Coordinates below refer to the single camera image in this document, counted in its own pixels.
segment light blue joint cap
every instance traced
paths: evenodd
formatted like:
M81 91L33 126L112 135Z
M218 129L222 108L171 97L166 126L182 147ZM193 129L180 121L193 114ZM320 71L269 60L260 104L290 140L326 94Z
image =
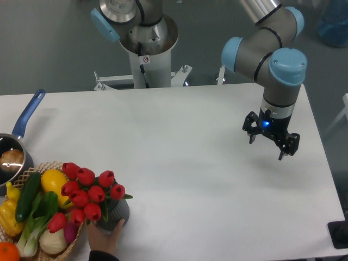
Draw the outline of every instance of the light blue joint cap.
M242 40L243 38L240 37L229 39L221 53L222 64L233 72L235 72L235 60L237 59L238 48Z
M293 13L294 17L296 18L297 22L297 33L295 38L302 32L303 28L305 27L305 19L303 18L303 15L300 11L298 11L294 7L285 7L285 9L288 9L290 12Z
M115 42L120 39L119 34L108 23L107 20L98 12L97 9L93 9L91 12L91 18L99 32L109 41Z
M307 58L296 49L281 48L276 50L269 61L273 77L287 86L299 86L306 77Z

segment tulip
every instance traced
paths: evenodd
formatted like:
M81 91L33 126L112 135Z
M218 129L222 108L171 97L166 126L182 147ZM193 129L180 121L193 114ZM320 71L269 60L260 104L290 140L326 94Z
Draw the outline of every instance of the tulip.
M120 200L124 197L126 190L124 186L116 184L110 190L110 195L114 200Z
M94 172L87 169L86 167L82 167L77 171L77 179L84 186L92 185L94 182L94 178Z
M51 218L47 229L49 229L50 233L55 233L67 226L68 220L67 217L62 213L58 212Z
M97 203L88 203L84 207L83 212L91 221L98 221L102 217L102 211Z
M70 193L69 199L75 206L81 208L83 208L89 202L87 192L80 189Z
M69 179L76 179L77 178L77 171L80 169L79 166L77 166L75 163L69 162L69 163L63 163L63 166L61 168L65 175Z
M97 203L105 200L105 192L99 186L92 186L88 191L88 196L92 201Z
M85 220L86 215L82 208L73 208L70 212L70 221L75 225L79 226Z
M114 180L115 180L114 173L110 170L107 170L107 171L104 171L103 173L100 174L98 181L99 181L100 186L102 186L104 188L108 188L112 184L114 184Z
M61 195L68 196L75 190L79 190L80 186L76 181L68 181L61 187Z

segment human hand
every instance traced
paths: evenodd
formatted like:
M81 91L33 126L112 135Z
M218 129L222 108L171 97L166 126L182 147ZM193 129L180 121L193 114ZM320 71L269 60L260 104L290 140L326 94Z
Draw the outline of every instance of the human hand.
M104 234L98 229L96 224L90 222L89 225L87 225L87 233L91 250L99 250L115 255L124 222L125 220L121 219L111 234Z

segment white table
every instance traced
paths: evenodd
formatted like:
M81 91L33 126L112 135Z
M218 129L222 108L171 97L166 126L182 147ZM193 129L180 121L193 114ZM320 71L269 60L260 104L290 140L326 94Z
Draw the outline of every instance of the white table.
M241 127L256 84L47 94L23 139L34 161L114 170L134 199L122 261L281 260L338 256L327 223L343 220L305 89L289 132L293 157ZM0 96L11 132L31 95ZM83 234L70 260L87 260Z

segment gray vase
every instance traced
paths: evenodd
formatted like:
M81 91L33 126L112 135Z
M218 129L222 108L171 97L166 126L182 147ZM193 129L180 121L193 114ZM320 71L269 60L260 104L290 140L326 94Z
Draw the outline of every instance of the gray vase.
M126 200L111 200L108 203L108 212L108 221L105 221L102 217L97 221L98 226L107 231L113 231L121 219L125 219L123 225L129 219L129 206Z

